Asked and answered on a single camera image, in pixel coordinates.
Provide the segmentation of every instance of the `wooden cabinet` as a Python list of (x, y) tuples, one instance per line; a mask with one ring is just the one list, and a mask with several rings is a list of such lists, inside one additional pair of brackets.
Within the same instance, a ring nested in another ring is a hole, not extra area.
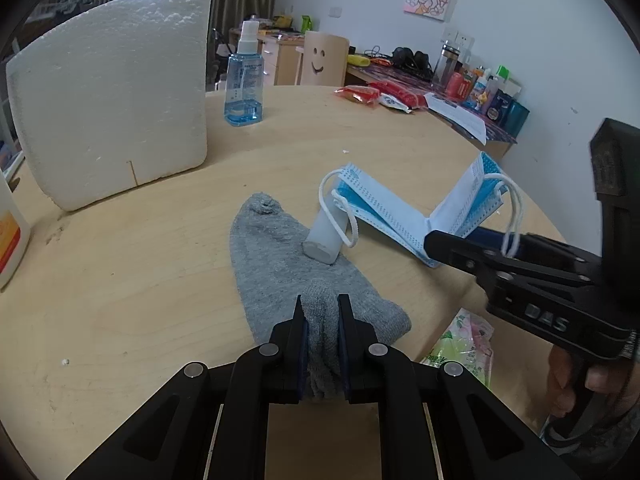
[(264, 85), (295, 85), (298, 56), (296, 47), (304, 40), (282, 41), (277, 38), (260, 38), (264, 58)]

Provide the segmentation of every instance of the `face mask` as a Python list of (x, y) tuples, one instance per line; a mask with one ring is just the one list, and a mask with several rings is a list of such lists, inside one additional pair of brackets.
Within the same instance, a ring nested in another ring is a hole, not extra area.
[[(338, 176), (338, 181), (330, 195), (334, 205), (350, 218), (351, 240), (337, 222), (332, 221), (324, 203), (324, 183), (332, 174)], [(476, 158), (428, 218), (351, 163), (341, 170), (332, 171), (323, 179), (318, 199), (322, 211), (349, 247), (357, 242), (355, 218), (359, 218), (401, 244), (428, 266), (435, 267), (437, 261), (424, 252), (424, 237), (432, 230), (466, 237), (503, 204), (501, 195), (507, 190), (511, 193), (512, 215), (503, 239), (502, 254), (513, 256), (518, 249), (520, 223), (524, 214), (522, 194), (513, 180), (502, 174), (498, 165), (485, 153)], [(512, 231), (513, 242), (508, 248)]]

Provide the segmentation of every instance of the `white wall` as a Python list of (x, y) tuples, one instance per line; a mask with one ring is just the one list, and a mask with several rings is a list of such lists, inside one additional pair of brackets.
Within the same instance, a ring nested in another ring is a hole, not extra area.
[[(603, 0), (452, 0), (447, 22), (402, 12), (404, 0), (276, 0), (276, 12), (309, 14), (314, 29), (422, 50), (434, 61), (444, 27), (476, 38), (473, 54), (503, 64), (531, 110), (502, 161), (566, 240), (600, 251), (600, 207), (588, 142), (604, 117), (640, 127), (640, 55)], [(342, 7), (340, 18), (329, 8)]]

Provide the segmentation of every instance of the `round table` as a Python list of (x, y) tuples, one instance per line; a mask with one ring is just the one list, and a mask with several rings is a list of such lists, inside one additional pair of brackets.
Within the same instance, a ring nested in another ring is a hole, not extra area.
[[(320, 180), (351, 161), (428, 215), (478, 155), (427, 112), (370, 108), (330, 88), (267, 88), (263, 122), (243, 128), (225, 123), (223, 101), (207, 95), (202, 166), (73, 213), (27, 166), (18, 173), (15, 200), (33, 233), (0, 296), (0, 420), (40, 480), (66, 478), (186, 362), (217, 366), (254, 346), (228, 250), (249, 195), (269, 193), (310, 226)], [(524, 231), (560, 239), (527, 206)], [(510, 206), (501, 212), (485, 225), (503, 230)], [(461, 306), (481, 314), (495, 327), (492, 390), (535, 428), (548, 343), (485, 312), (472, 276), (430, 269), (361, 225), (346, 256), (411, 317), (397, 348), (421, 358)], [(379, 478), (375, 406), (273, 406), (267, 453), (267, 478)]]

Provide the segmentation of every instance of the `ear loop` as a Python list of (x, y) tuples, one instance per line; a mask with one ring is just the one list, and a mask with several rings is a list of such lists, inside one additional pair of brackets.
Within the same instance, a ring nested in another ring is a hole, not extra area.
[(349, 240), (347, 238), (347, 235), (344, 232), (342, 232), (342, 229), (340, 229), (338, 222), (335, 221), (334, 216), (331, 214), (331, 212), (329, 211), (329, 208), (326, 206), (326, 203), (324, 202), (324, 185), (332, 176), (334, 176), (335, 174), (339, 174), (341, 172), (342, 170), (333, 170), (324, 176), (324, 178), (322, 179), (322, 182), (320, 182), (320, 187), (318, 188), (318, 202), (320, 203), (320, 208), (322, 209), (322, 211), (324, 211), (324, 214), (329, 219), (329, 222), (331, 222), (331, 225), (340, 235), (342, 242), (348, 248), (351, 249), (358, 243), (358, 222), (356, 221), (356, 217), (353, 214), (353, 210), (351, 209), (349, 202), (347, 202), (347, 199), (341, 196), (335, 189), (332, 190), (331, 196), (334, 197), (336, 200), (340, 201), (340, 203), (344, 207), (344, 210), (347, 213), (347, 216), (349, 217), (349, 224), (351, 224), (351, 240)]
[[(502, 238), (502, 247), (500, 248), (500, 252), (507, 258), (513, 258), (517, 254), (518, 247), (520, 246), (520, 229), (522, 227), (522, 219), (524, 218), (525, 205), (522, 198), (522, 190), (511, 179), (511, 177), (502, 173), (487, 173), (484, 176), (484, 179), (496, 179), (500, 181), (494, 188), (494, 193), (498, 198), (500, 197), (500, 188), (502, 186), (506, 186), (509, 190), (509, 196), (511, 197), (511, 219), (509, 220), (507, 231)], [(509, 234), (511, 232), (513, 232), (513, 242), (511, 243), (511, 247), (507, 249), (510, 238)]]

